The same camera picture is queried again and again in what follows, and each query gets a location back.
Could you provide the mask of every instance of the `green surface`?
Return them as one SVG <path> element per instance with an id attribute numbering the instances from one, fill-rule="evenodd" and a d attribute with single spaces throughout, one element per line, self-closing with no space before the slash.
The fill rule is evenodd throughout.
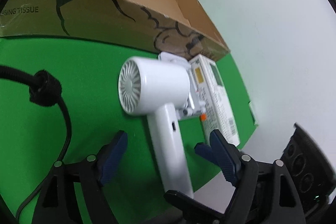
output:
<path id="1" fill-rule="evenodd" d="M 128 133 L 127 151 L 117 176 L 104 188 L 120 224 L 139 223 L 161 213 L 165 203 L 145 117 L 127 116 L 120 107 L 117 81 L 123 62 L 131 56 L 156 54 L 130 48 L 60 38 L 0 39 L 0 64 L 35 74 L 45 69 L 60 80 L 68 106 L 73 138 L 64 162 L 82 160 L 109 143 L 118 130 Z M 229 95 L 242 147 L 254 131 L 249 98 L 229 55 L 218 62 Z M 0 193 L 14 213 L 48 173 L 65 138 L 58 106 L 29 102 L 28 87 L 0 81 Z M 188 167 L 196 191 L 219 168 L 193 153 L 204 141 L 197 118 L 180 123 Z M 80 187 L 76 187 L 85 223 Z M 36 198 L 23 211 L 21 223 L 31 223 Z"/>

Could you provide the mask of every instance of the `white hair dryer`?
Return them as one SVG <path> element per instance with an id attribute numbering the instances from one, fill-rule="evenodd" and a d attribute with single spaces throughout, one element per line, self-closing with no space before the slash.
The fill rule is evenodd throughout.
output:
<path id="1" fill-rule="evenodd" d="M 177 190 L 193 198 L 177 118 L 178 110 L 184 110 L 185 115 L 190 116 L 188 102 L 191 100 L 190 88 L 193 88 L 193 83 L 190 83 L 188 62 L 184 58 L 176 58 L 178 62 L 182 60 L 184 65 L 150 58 L 129 58 L 122 66 L 118 91 L 126 113 L 147 115 L 164 190 Z"/>

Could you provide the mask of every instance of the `hair dryer handle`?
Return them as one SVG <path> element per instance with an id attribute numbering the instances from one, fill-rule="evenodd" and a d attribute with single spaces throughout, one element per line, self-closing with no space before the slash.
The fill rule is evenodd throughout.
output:
<path id="1" fill-rule="evenodd" d="M 193 198 L 187 160 L 172 103 L 159 107 L 147 115 L 157 165 L 165 192 L 177 190 Z"/>

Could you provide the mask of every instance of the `fan grille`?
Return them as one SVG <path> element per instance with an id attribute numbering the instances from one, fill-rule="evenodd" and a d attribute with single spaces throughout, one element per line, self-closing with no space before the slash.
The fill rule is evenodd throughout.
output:
<path id="1" fill-rule="evenodd" d="M 141 80 L 137 64 L 128 60 L 121 68 L 118 92 L 121 106 L 126 112 L 132 113 L 140 100 Z"/>

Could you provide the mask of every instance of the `orange cap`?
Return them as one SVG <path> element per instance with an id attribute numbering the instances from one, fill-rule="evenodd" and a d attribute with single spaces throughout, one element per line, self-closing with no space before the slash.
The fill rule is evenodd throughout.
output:
<path id="1" fill-rule="evenodd" d="M 203 113 L 200 115 L 199 119 L 201 120 L 201 122 L 204 122 L 207 119 L 207 115 Z"/>

